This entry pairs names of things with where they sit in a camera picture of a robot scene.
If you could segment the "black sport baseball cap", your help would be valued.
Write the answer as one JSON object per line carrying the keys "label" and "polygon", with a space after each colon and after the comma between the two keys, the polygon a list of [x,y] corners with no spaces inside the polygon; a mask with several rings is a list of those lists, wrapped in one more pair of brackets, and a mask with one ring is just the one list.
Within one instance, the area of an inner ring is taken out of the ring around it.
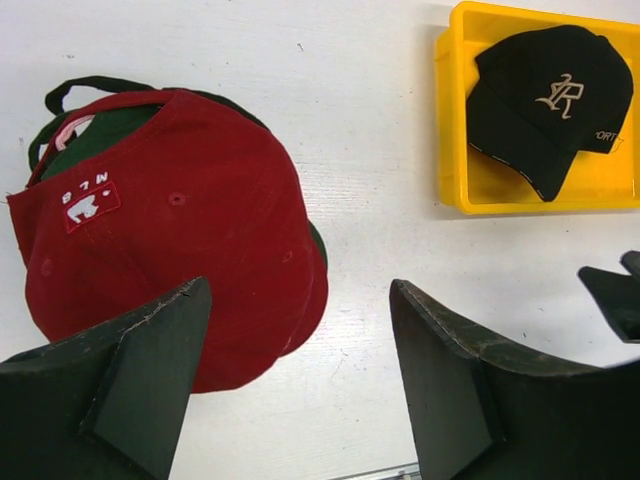
{"label": "black sport baseball cap", "polygon": [[634,94],[630,67],[603,35],[560,25],[509,36],[475,58],[466,137],[556,199],[581,151],[608,154]]}

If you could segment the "black Yankees baseball cap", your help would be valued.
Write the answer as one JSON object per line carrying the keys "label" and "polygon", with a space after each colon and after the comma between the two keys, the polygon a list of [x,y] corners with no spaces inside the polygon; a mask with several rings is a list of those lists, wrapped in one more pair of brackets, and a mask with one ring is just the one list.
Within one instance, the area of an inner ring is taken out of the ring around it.
{"label": "black Yankees baseball cap", "polygon": [[[44,98],[44,103],[49,112],[54,115],[60,115],[65,112],[63,103],[66,95],[71,91],[73,87],[89,87],[96,89],[101,92],[106,93],[124,93],[124,92],[133,92],[133,91],[150,91],[155,90],[155,87],[140,83],[132,80],[126,80],[122,78],[101,76],[101,75],[93,75],[93,76],[85,76],[78,77],[74,79],[69,79],[58,85],[56,88],[51,90]],[[201,90],[192,90],[189,89],[189,92],[197,94],[201,97],[204,97],[208,100],[214,101],[218,104],[224,105],[237,113],[241,114],[248,120],[253,121],[260,127],[269,130],[264,122],[258,119],[255,115],[233,102],[232,100],[223,97],[221,95],[212,94],[206,91]]]}

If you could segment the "red baseball cap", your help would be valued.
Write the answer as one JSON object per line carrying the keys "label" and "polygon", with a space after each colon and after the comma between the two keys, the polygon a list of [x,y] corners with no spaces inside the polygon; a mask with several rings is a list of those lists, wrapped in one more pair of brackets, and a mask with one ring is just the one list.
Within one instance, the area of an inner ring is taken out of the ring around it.
{"label": "red baseball cap", "polygon": [[52,138],[8,196],[26,302],[59,341],[203,277],[212,306],[193,389],[236,389],[318,327],[328,300],[321,238],[279,140],[188,90],[109,95],[54,136],[85,115],[150,105],[158,110],[135,132],[44,178]]}

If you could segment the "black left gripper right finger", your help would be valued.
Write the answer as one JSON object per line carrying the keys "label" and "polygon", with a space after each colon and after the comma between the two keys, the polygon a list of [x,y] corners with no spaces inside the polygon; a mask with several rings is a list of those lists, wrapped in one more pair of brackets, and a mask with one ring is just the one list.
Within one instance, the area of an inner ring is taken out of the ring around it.
{"label": "black left gripper right finger", "polygon": [[603,368],[527,347],[407,280],[389,291],[425,479],[635,479],[639,365]]}

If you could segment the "pink baseball cap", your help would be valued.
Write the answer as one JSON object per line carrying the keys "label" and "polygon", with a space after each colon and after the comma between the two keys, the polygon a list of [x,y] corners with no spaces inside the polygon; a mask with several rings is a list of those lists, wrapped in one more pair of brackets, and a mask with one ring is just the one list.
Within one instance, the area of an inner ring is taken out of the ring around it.
{"label": "pink baseball cap", "polygon": [[59,152],[65,150],[71,141],[71,137],[76,133],[76,129],[87,122],[92,122],[94,117],[95,115],[85,115],[67,122],[53,137],[55,149]]}

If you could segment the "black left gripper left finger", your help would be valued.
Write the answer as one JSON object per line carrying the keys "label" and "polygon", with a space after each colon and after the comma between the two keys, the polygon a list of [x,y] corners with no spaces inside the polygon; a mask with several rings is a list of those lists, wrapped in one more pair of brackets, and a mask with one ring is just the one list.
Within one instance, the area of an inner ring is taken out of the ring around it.
{"label": "black left gripper left finger", "polygon": [[3,361],[2,478],[168,478],[211,306],[195,278]]}

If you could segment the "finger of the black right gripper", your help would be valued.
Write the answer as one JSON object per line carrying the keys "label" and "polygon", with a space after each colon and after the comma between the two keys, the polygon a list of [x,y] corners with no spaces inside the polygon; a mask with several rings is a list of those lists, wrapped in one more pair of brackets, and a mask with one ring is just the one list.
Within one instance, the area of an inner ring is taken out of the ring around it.
{"label": "finger of the black right gripper", "polygon": [[598,305],[613,332],[624,343],[639,342],[639,252],[620,259],[627,274],[585,266],[578,277]]}

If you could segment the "dark green Yankees cap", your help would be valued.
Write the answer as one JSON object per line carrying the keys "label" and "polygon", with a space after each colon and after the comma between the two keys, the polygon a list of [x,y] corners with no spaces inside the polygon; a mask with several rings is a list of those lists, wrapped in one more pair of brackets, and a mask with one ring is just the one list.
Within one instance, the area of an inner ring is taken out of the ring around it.
{"label": "dark green Yankees cap", "polygon": [[[61,173],[77,163],[95,156],[126,136],[139,129],[158,110],[154,105],[124,107],[98,113],[84,133],[74,134],[70,145],[61,152],[54,153],[45,162],[44,178]],[[54,115],[54,119],[46,124],[32,140],[28,148],[29,167],[35,168],[40,162],[41,148],[48,145],[54,133],[70,115],[66,111]]]}

